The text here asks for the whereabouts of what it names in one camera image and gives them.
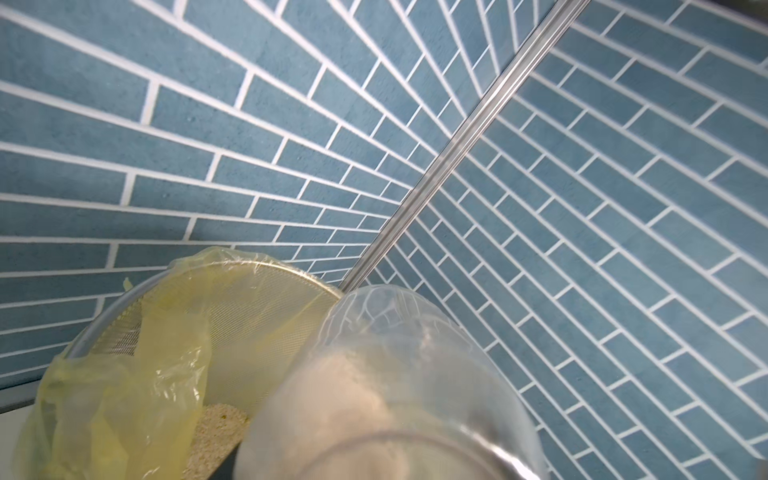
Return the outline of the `red lidded rice jar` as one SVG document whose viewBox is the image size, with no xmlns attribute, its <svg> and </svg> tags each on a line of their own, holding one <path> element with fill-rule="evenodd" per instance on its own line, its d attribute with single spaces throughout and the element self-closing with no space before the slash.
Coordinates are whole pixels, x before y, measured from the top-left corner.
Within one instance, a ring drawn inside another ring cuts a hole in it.
<svg viewBox="0 0 768 480">
<path fill-rule="evenodd" d="M 345 294 L 250 423 L 237 479 L 545 479 L 510 382 L 395 285 Z"/>
</svg>

